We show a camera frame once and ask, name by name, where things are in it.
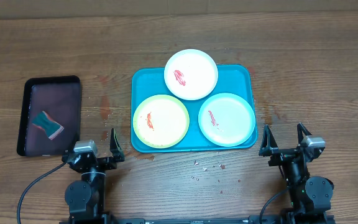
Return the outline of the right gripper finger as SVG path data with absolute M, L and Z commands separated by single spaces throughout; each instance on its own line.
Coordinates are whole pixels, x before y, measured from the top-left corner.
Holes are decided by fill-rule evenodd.
M 311 133 L 305 128 L 302 123 L 297 124 L 297 136 L 298 136 L 298 143 L 300 144 L 305 136 L 309 136 Z
M 270 130 L 269 125 L 264 126 L 263 136 L 262 136 L 262 143 L 259 150 L 259 156 L 272 156 L 273 154 L 277 153 L 278 146 L 275 141 L 275 138 Z

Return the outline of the green and pink sponge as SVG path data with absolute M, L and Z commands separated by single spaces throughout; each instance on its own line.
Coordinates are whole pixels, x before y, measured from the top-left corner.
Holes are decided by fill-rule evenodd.
M 44 131 L 50 140 L 56 138 L 64 130 L 64 127 L 52 119 L 52 117 L 45 111 L 40 112 L 33 119 L 32 124 Z

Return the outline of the light blue plate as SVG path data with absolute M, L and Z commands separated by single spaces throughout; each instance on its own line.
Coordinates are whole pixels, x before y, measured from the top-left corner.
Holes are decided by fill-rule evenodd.
M 253 107 L 233 93 L 210 96 L 200 107 L 198 124 L 213 149 L 251 147 L 257 139 Z

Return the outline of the yellow-green plate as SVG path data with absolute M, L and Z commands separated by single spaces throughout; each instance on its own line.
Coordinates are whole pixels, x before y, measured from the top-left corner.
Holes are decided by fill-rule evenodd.
M 136 108 L 132 128 L 146 146 L 165 149 L 178 144 L 186 135 L 190 115 L 185 105 L 170 95 L 148 97 Z

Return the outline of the white plate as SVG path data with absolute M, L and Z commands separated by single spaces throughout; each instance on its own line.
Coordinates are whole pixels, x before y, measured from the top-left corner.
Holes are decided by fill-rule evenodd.
M 172 55 L 164 68 L 167 88 L 183 100 L 199 100 L 209 95 L 218 82 L 215 61 L 205 52 L 185 49 Z

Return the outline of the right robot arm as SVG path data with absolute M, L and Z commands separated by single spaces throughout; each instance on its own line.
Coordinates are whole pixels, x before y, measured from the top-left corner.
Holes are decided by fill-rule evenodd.
M 333 216 L 326 214 L 331 209 L 333 182 L 325 177 L 311 176 L 307 168 L 307 163 L 323 153 L 326 142 L 322 137 L 312 135 L 302 123 L 297 124 L 297 135 L 297 147 L 279 149 L 269 126 L 264 126 L 259 156 L 269 157 L 268 165 L 279 168 L 286 188 L 264 204 L 259 213 L 259 223 L 335 222 Z M 291 208 L 284 208 L 278 215 L 265 217 L 268 205 L 287 192 Z

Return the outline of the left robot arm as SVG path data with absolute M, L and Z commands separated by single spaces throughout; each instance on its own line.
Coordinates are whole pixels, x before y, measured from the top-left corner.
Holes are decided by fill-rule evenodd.
M 72 182 L 65 190 L 65 201 L 69 206 L 68 223 L 117 223 L 104 210 L 106 198 L 106 171 L 117 168 L 125 160 L 116 131 L 111 130 L 109 143 L 111 156 L 98 157 L 93 140 L 78 141 L 67 155 L 69 167 L 81 174 L 81 179 Z

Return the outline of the black water tray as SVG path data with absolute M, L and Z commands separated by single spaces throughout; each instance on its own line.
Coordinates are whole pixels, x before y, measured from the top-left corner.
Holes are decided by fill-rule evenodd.
M 80 138 L 82 90 L 75 75 L 31 78 L 24 85 L 16 152 L 20 156 L 62 155 Z M 64 130 L 53 140 L 35 127 L 33 119 L 42 111 Z

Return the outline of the blue plastic serving tray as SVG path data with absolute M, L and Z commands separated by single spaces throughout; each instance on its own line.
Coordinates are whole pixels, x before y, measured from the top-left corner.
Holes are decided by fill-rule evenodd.
M 250 72 L 239 64 L 218 65 L 218 82 L 211 92 L 211 95 L 219 93 L 232 93 L 254 106 Z M 132 77 L 131 115 L 134 115 L 136 108 L 148 97 L 154 95 L 172 95 L 164 81 L 164 68 L 141 68 Z M 135 134 L 131 126 L 131 143 L 134 149 L 143 153 L 157 152 L 189 152 L 189 151 L 218 151 L 226 150 L 227 147 L 218 146 L 203 135 L 198 124 L 198 113 L 206 98 L 186 101 L 190 115 L 190 125 L 185 137 L 176 145 L 166 149 L 156 149 L 144 144 Z

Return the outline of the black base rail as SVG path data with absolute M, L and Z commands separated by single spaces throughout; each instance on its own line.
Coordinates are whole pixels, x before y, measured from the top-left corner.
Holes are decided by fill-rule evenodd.
M 74 221 L 74 219 L 60 222 L 60 224 L 69 224 L 69 223 L 112 223 L 112 224 L 259 224 L 259 216 L 251 215 L 247 218 L 214 218 L 214 219 L 163 219 L 163 220 L 145 220 L 143 218 L 112 218 L 110 222 L 106 222 L 103 219 L 96 221 Z M 287 223 L 283 221 L 278 215 L 263 215 L 262 218 L 263 224 L 279 224 Z M 296 223 L 328 223 L 335 224 L 336 221 L 334 216 L 327 216 L 327 221 L 306 221 L 301 220 Z

